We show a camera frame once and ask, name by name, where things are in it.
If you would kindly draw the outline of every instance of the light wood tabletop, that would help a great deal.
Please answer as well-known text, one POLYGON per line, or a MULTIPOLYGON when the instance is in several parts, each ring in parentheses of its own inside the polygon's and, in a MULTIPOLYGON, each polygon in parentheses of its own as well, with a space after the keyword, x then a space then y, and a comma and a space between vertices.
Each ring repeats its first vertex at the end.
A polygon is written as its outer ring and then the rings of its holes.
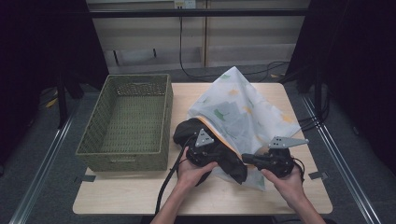
MULTIPOLYGON (((278 107, 293 119, 295 114, 284 87, 278 83, 252 83, 267 101, 278 107)), ((181 147, 173 142, 176 126, 186 119, 191 105, 209 88, 210 83, 173 83, 173 112, 168 167, 177 159, 181 147)), ((301 131, 293 137, 304 138, 301 131)), ((320 178, 311 180, 310 173, 317 171, 308 145, 292 147, 291 154, 305 165, 305 194, 320 214, 329 214, 332 203, 320 178)), ((161 185, 169 171, 155 172, 93 172, 89 168, 86 175, 96 175, 93 182, 81 183, 73 210, 80 215, 124 214, 153 215, 161 185)), ((177 182, 174 174, 163 193, 162 204, 166 201, 177 182)), ((180 215, 276 215, 293 214, 286 202, 269 181, 266 191, 242 187, 210 175, 180 207, 180 215)))

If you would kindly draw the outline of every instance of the translucent plastic bag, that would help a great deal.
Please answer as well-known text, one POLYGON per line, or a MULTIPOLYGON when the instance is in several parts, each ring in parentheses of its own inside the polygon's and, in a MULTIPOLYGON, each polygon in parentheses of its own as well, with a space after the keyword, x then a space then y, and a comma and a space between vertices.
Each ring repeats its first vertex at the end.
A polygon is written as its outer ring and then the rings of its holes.
MULTIPOLYGON (((300 130, 296 121, 260 95, 236 67, 225 72, 189 109, 188 119, 198 118, 238 155, 256 153, 274 136, 292 137, 300 130)), ((220 168, 212 172, 230 180, 220 168)), ((250 167, 242 185, 265 190, 260 171, 250 167)))

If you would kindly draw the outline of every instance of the hand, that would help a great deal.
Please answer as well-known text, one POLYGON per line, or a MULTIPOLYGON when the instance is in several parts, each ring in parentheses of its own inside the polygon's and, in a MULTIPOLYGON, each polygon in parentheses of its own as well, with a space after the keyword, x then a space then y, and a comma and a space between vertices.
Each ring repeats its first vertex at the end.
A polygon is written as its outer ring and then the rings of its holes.
POLYGON ((193 165, 186 158, 186 152, 188 148, 184 149, 183 155, 180 158, 181 163, 178 166, 178 179, 177 183, 166 200, 165 204, 161 208, 160 212, 151 221, 154 223, 171 224, 175 222, 178 208, 181 203, 189 194, 189 191, 198 183, 202 175, 206 172, 211 171, 218 164, 216 162, 210 162, 204 167, 198 167, 193 165))
POLYGON ((300 170, 294 166, 290 175, 277 178, 271 171, 262 169, 262 174, 272 183, 279 191, 289 207, 295 209, 295 206, 301 199, 305 199, 303 182, 301 181, 300 170))
POLYGON ((271 182, 280 195, 306 224, 326 224, 312 203, 305 196, 303 182, 301 181, 300 170, 293 167, 290 175, 277 178, 271 171, 262 169, 262 174, 271 182))
POLYGON ((218 164, 212 161, 204 167, 198 167, 187 160, 186 153, 188 149, 188 147, 184 149, 183 155, 180 158, 181 164, 178 166, 177 184, 184 188, 191 189, 198 183, 202 175, 213 170, 218 164))

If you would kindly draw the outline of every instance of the cable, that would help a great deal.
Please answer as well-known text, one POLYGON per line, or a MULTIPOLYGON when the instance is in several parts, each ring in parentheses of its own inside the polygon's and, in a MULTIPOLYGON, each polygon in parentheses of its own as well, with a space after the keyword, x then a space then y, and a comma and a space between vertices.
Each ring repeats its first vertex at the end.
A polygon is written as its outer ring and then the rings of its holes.
POLYGON ((296 69, 295 71, 289 72, 287 73, 286 76, 282 77, 278 82, 280 84, 285 84, 287 82, 293 81, 295 80, 302 72, 304 72, 305 70, 307 70, 309 67, 311 66, 311 64, 306 64, 298 69, 296 69))
POLYGON ((300 161, 297 158, 293 158, 294 159, 294 165, 296 165, 298 167, 298 169, 300 170, 300 178, 301 178, 301 182, 304 182, 304 174, 305 174, 305 165, 302 161, 300 161))
MULTIPOLYGON (((203 81, 203 82, 209 82, 209 81, 208 81, 208 80, 204 80, 204 79, 202 79, 202 78, 206 78, 206 77, 220 77, 222 74, 221 74, 221 75, 219 75, 219 74, 216 74, 216 75, 205 75, 205 76, 198 76, 198 77, 197 77, 197 76, 193 76, 193 75, 189 74, 189 73, 184 69, 183 62, 182 62, 182 54, 181 54, 181 50, 182 50, 182 33, 183 33, 183 18, 180 17, 180 18, 179 18, 179 21, 180 21, 180 32, 179 32, 178 60, 179 60, 179 63, 180 63, 181 70, 184 72, 184 74, 186 74, 187 77, 189 77, 189 78, 191 78, 191 79, 194 79, 194 80, 203 81)), ((266 65, 266 69, 265 69, 265 70, 261 70, 261 71, 258 71, 258 72, 252 72, 252 73, 245 73, 245 74, 243 74, 243 75, 244 75, 244 76, 251 76, 251 75, 257 75, 257 74, 259 74, 259 73, 266 73, 266 75, 265 75, 262 79, 260 79, 260 80, 258 81, 258 82, 262 82, 262 81, 264 81, 265 79, 267 79, 267 78, 269 77, 269 71, 270 71, 270 70, 275 69, 275 68, 277 68, 277 67, 279 67, 279 66, 282 66, 282 65, 284 65, 285 63, 289 63, 289 62, 271 62, 271 63, 268 63, 268 64, 266 65), (274 63, 279 63, 279 65, 270 67, 271 64, 274 64, 274 63)))
POLYGON ((318 127, 320 124, 322 124, 326 118, 329 116, 330 112, 330 91, 326 91, 326 100, 324 103, 323 108, 321 109, 321 114, 320 115, 315 115, 314 117, 310 117, 307 119, 299 119, 298 121, 300 122, 301 125, 301 130, 303 132, 309 131, 311 129, 314 129, 318 127))
POLYGON ((158 199, 157 199, 157 205, 155 207, 155 215, 158 214, 158 212, 160 212, 160 206, 161 206, 161 200, 163 198, 163 192, 165 191, 166 186, 169 183, 169 180, 171 179, 173 173, 175 172, 175 170, 178 168, 178 166, 185 160, 180 161, 181 156, 183 156, 184 153, 184 148, 186 148, 187 143, 190 141, 190 139, 192 137, 194 137, 196 134, 193 134, 192 136, 190 136, 186 143, 184 144, 183 148, 180 150, 180 153, 177 156, 177 159, 172 167, 172 169, 169 171, 168 176, 165 178, 165 180, 163 181, 163 185, 161 186, 160 192, 158 193, 158 199))

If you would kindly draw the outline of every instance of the wicker basket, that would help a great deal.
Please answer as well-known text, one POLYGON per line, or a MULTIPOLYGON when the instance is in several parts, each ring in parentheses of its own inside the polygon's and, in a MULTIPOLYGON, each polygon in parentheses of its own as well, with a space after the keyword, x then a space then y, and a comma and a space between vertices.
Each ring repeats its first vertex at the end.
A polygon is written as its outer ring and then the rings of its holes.
POLYGON ((159 171, 168 163, 169 75, 107 77, 76 152, 93 171, 159 171))

